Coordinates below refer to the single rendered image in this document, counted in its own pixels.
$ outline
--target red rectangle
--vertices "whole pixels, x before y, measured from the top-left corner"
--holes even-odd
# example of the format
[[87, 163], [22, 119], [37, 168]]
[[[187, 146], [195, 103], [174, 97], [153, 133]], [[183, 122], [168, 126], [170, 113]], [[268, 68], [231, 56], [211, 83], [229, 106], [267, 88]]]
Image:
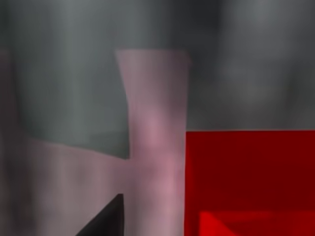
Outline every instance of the red rectangle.
[[314, 141], [315, 131], [187, 132], [185, 236], [202, 234], [202, 212], [238, 236], [314, 235]]

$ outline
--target red panel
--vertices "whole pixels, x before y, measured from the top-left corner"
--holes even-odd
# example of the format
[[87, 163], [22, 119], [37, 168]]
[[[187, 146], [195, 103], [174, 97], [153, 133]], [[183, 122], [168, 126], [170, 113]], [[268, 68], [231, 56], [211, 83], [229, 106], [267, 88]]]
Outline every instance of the red panel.
[[185, 236], [202, 234], [201, 212], [237, 236], [313, 236], [314, 141], [315, 131], [187, 132]]

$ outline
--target red surface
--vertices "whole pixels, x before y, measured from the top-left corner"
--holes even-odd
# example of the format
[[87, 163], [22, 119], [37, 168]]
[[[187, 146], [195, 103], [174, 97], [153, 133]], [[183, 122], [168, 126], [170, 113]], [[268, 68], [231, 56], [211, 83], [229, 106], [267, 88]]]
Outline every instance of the red surface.
[[[315, 235], [314, 141], [315, 131], [187, 132], [185, 236]], [[206, 232], [213, 222], [229, 230]]]

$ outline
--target black triangle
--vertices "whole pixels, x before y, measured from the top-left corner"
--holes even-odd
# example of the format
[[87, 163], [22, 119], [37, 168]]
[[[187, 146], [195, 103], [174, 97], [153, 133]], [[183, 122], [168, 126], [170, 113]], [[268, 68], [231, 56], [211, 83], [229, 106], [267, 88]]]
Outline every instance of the black triangle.
[[124, 195], [118, 194], [76, 236], [124, 236]]

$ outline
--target dark red block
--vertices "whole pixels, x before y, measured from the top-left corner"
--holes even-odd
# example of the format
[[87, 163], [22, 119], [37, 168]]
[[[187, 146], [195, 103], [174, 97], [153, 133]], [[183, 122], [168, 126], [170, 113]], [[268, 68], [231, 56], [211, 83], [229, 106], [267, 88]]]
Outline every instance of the dark red block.
[[187, 132], [185, 236], [315, 235], [314, 142], [315, 131]]

